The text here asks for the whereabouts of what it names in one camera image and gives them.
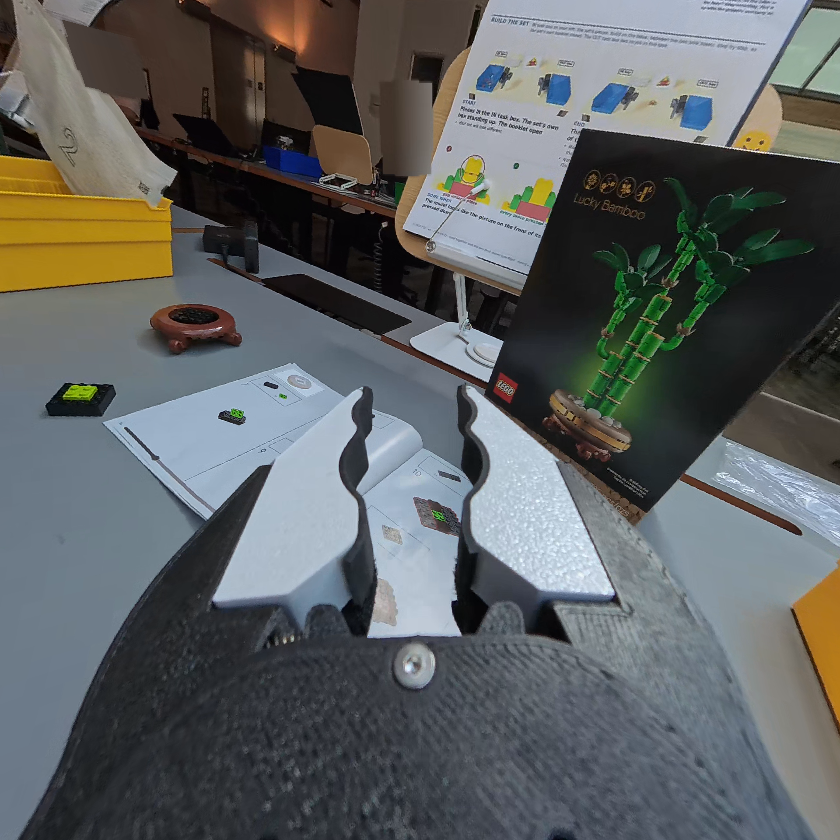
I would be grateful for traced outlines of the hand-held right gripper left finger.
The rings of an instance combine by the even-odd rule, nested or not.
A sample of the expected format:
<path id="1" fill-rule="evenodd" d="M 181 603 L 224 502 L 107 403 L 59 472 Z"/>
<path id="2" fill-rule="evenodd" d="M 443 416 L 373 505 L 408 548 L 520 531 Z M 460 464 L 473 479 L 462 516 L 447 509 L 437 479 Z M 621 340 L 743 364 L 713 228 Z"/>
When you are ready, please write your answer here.
<path id="1" fill-rule="evenodd" d="M 281 606 L 296 624 L 314 606 L 360 614 L 366 634 L 376 590 L 371 533 L 359 485 L 369 461 L 373 392 L 346 396 L 270 468 L 213 603 Z"/>

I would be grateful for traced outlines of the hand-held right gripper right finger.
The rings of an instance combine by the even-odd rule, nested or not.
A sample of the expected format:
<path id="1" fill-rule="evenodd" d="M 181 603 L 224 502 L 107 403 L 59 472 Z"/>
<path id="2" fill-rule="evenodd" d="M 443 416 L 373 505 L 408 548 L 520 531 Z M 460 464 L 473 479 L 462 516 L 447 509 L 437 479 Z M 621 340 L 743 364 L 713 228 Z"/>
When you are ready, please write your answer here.
<path id="1" fill-rule="evenodd" d="M 511 602 L 528 632 L 555 602 L 609 603 L 613 584 L 560 462 L 472 385 L 457 393 L 461 469 L 471 489 L 460 518 L 455 621 L 472 634 Z"/>

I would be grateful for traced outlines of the black and lime toy brick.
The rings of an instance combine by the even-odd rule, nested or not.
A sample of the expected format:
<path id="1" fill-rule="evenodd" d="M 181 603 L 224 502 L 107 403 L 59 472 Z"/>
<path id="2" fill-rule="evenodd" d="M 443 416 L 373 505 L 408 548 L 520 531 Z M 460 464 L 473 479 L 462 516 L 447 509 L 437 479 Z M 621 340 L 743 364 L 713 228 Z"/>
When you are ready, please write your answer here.
<path id="1" fill-rule="evenodd" d="M 101 417 L 116 395 L 112 384 L 65 383 L 45 410 L 51 417 Z"/>

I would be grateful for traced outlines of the grey desk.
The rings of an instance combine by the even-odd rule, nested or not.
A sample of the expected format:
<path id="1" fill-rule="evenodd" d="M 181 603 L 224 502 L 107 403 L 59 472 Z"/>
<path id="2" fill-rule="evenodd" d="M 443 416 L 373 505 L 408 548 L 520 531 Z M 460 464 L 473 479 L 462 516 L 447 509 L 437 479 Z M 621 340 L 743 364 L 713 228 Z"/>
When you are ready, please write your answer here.
<path id="1" fill-rule="evenodd" d="M 209 262 L 175 232 L 174 275 L 2 295 L 2 838 L 17 838 L 132 606 L 201 520 L 96 418 L 52 418 L 66 382 L 113 384 L 108 417 L 297 363 L 374 404 L 459 462 L 460 378 Z M 160 309 L 221 308 L 243 341 L 173 354 Z M 681 481 L 639 524 L 705 614 L 791 798 L 838 838 L 838 732 L 791 605 L 838 551 Z"/>

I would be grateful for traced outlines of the building instruction booklet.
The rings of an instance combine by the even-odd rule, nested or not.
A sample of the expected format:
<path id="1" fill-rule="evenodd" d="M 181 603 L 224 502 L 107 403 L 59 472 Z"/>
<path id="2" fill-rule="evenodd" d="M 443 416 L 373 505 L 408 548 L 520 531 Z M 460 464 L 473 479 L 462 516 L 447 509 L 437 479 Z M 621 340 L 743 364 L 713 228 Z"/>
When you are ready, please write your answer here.
<path id="1" fill-rule="evenodd" d="M 172 493 L 207 520 L 343 397 L 295 364 L 106 422 Z M 458 636 L 455 562 L 464 498 L 458 467 L 398 416 L 374 409 L 360 484 L 377 570 L 370 637 Z"/>

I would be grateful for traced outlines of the white stand base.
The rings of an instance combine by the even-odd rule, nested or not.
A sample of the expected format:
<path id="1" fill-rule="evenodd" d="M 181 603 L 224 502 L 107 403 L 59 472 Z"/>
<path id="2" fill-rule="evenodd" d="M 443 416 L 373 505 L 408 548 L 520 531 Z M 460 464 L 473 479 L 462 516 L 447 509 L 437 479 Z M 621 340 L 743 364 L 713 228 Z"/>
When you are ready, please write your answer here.
<path id="1" fill-rule="evenodd" d="M 473 327 L 467 308 L 467 278 L 456 272 L 454 281 L 457 321 L 420 332 L 409 343 L 419 353 L 487 385 L 503 341 Z"/>

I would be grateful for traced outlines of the brown round toy stand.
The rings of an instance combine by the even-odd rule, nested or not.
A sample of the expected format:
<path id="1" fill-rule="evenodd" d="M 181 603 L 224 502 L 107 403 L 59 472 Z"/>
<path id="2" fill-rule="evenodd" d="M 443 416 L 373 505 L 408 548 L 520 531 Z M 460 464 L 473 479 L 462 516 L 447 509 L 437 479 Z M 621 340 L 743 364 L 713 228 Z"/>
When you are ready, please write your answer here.
<path id="1" fill-rule="evenodd" d="M 238 347 L 243 341 L 229 312 L 203 304 L 162 308 L 150 318 L 150 326 L 165 338 L 173 354 L 185 352 L 194 342 L 221 341 Z"/>

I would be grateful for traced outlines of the clear plastic bag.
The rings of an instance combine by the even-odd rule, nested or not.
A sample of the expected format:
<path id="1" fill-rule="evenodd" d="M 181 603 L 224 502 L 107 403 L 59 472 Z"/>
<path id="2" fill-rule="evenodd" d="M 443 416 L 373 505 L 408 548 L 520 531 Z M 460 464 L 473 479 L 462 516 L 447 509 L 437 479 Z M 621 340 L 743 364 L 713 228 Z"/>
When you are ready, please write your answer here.
<path id="1" fill-rule="evenodd" d="M 838 484 L 727 439 L 714 479 L 838 542 Z"/>

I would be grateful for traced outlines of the black bamboo toy set box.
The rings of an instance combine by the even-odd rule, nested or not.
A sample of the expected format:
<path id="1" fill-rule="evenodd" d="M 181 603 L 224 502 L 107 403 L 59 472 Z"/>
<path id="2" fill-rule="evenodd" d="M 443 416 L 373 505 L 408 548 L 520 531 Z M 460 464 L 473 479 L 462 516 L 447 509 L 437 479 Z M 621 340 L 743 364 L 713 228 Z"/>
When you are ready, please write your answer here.
<path id="1" fill-rule="evenodd" d="M 839 164 L 584 129 L 486 396 L 638 523 L 838 307 Z"/>

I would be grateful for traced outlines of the black power adapter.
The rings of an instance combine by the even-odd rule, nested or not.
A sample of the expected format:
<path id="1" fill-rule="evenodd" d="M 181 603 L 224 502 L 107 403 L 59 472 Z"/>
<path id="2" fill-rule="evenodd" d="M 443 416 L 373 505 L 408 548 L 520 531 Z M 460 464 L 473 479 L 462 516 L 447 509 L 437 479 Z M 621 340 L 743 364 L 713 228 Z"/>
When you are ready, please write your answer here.
<path id="1" fill-rule="evenodd" d="M 220 256 L 225 266 L 229 257 L 241 257 L 247 272 L 259 272 L 259 228 L 256 221 L 248 220 L 241 227 L 206 225 L 202 243 L 204 253 Z"/>

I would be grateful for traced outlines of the orange flat box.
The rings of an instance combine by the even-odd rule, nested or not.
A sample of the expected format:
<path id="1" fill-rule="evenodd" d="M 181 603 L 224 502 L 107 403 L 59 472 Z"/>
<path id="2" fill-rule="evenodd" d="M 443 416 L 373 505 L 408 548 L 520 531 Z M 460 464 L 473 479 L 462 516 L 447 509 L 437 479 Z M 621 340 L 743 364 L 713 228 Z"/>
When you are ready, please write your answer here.
<path id="1" fill-rule="evenodd" d="M 791 611 L 839 728 L 839 568 L 798 599 Z"/>

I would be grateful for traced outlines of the yellow plastic bin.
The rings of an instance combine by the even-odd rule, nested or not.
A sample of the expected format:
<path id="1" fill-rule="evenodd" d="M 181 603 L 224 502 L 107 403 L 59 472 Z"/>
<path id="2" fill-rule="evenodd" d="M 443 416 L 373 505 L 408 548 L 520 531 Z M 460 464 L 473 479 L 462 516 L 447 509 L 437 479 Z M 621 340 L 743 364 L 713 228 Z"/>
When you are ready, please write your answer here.
<path id="1" fill-rule="evenodd" d="M 1 292 L 169 277 L 172 202 L 71 194 L 50 161 L 1 157 Z"/>

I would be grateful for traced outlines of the blue plastic bin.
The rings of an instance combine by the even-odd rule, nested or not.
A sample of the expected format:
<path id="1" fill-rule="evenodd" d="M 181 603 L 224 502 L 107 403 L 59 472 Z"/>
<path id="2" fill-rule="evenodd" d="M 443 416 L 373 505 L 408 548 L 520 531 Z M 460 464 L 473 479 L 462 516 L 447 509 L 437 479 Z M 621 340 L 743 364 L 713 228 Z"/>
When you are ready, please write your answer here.
<path id="1" fill-rule="evenodd" d="M 263 145 L 262 153 L 266 165 L 275 171 L 315 179 L 319 179 L 322 175 L 322 168 L 316 156 L 272 145 Z"/>

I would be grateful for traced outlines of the wooden chair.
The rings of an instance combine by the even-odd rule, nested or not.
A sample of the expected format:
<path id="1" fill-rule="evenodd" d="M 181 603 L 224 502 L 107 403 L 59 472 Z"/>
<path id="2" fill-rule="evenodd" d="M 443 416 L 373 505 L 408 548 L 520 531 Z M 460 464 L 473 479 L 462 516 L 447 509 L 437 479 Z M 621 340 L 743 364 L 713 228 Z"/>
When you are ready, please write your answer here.
<path id="1" fill-rule="evenodd" d="M 316 124 L 311 138 L 323 176 L 347 176 L 363 186 L 373 183 L 371 149 L 362 134 Z"/>

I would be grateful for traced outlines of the white paper bag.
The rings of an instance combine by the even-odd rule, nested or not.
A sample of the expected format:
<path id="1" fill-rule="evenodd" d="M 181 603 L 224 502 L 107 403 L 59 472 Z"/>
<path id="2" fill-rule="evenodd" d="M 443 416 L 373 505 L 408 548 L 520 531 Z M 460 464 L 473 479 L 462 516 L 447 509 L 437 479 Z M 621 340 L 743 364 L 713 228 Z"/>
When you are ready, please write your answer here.
<path id="1" fill-rule="evenodd" d="M 161 204 L 174 169 L 145 146 L 117 103 L 89 88 L 41 3 L 14 1 L 19 56 L 38 138 L 71 191 Z"/>

